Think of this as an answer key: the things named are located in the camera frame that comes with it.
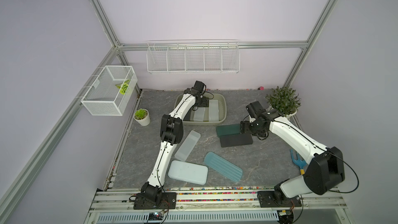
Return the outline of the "translucent white pencil case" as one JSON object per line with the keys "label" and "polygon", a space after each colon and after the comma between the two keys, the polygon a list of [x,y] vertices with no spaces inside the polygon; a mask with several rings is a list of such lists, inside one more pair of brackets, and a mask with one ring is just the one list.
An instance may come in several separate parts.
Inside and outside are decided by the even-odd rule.
{"label": "translucent white pencil case", "polygon": [[175,158],[179,161],[185,162],[200,138],[201,134],[199,132],[191,130],[179,149],[176,151]]}
{"label": "translucent white pencil case", "polygon": [[194,111],[193,121],[203,122],[205,117],[206,108],[199,107],[197,110]]}
{"label": "translucent white pencil case", "polygon": [[218,102],[218,100],[209,100],[208,120],[209,120],[209,122],[219,121],[219,102]]}

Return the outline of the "beige plastic storage box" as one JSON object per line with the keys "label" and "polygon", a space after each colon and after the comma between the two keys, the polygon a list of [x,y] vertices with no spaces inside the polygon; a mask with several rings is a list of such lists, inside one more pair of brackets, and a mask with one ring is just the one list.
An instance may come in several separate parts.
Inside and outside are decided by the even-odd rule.
{"label": "beige plastic storage box", "polygon": [[210,113],[209,107],[199,107],[196,111],[189,110],[186,114],[183,125],[220,125],[227,117],[227,104],[223,95],[214,93],[213,101],[218,101],[218,118],[215,118],[216,111]]}

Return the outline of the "black pencil case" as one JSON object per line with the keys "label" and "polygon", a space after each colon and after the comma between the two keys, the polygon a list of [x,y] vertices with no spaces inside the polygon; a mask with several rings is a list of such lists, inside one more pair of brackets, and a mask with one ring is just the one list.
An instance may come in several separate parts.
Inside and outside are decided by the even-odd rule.
{"label": "black pencil case", "polygon": [[190,109],[190,110],[186,113],[186,115],[185,115],[183,121],[191,121],[191,114],[192,114],[192,109]]}

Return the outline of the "dark grey pencil case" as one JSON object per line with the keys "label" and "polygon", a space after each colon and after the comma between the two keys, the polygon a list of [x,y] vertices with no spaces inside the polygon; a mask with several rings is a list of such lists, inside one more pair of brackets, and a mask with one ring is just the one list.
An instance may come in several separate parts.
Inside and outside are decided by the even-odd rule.
{"label": "dark grey pencil case", "polygon": [[250,134],[231,134],[220,137],[222,148],[252,145],[253,139]]}

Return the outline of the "teal ribbed pencil case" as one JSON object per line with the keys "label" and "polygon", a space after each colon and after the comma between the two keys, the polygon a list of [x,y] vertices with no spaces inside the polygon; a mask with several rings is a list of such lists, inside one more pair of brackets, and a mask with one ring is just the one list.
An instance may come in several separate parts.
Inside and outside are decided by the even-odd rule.
{"label": "teal ribbed pencil case", "polygon": [[242,179],[243,170],[219,155],[208,152],[204,158],[204,163],[219,174],[237,183]]}

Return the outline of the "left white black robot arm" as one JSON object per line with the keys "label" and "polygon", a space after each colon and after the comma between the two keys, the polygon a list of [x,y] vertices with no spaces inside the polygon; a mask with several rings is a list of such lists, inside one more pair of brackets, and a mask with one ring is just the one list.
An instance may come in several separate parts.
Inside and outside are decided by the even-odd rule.
{"label": "left white black robot arm", "polygon": [[209,99],[204,96],[205,92],[206,85],[196,81],[192,88],[183,92],[182,99],[175,109],[162,116],[160,151],[147,182],[141,188],[140,196],[144,199],[156,204],[161,202],[166,170],[177,144],[183,138],[183,120],[191,108],[208,105]]}

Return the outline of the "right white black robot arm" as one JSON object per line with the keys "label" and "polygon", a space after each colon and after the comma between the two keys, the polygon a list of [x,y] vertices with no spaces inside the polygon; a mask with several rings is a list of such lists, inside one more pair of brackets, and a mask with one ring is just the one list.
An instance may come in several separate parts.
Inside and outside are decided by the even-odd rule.
{"label": "right white black robot arm", "polygon": [[314,193],[323,195],[345,180],[343,154],[336,148],[328,148],[295,127],[286,117],[262,113],[250,122],[240,122],[241,133],[265,138],[273,133],[291,146],[308,165],[303,175],[287,179],[274,187],[279,199]]}

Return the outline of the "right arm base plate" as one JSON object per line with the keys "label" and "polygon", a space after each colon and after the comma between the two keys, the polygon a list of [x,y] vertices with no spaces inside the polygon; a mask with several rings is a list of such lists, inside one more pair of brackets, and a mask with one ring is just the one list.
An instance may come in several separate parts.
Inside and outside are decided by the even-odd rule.
{"label": "right arm base plate", "polygon": [[257,198],[261,208],[265,207],[302,207],[300,197],[287,198],[279,191],[258,191]]}

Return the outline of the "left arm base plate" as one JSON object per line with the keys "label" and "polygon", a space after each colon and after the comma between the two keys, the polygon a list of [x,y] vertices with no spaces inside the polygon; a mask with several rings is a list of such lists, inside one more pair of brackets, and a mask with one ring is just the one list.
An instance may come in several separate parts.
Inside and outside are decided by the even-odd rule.
{"label": "left arm base plate", "polygon": [[176,208],[176,193],[166,192],[162,193],[157,200],[150,200],[138,193],[135,196],[133,208],[135,210],[150,210],[150,209],[175,209]]}

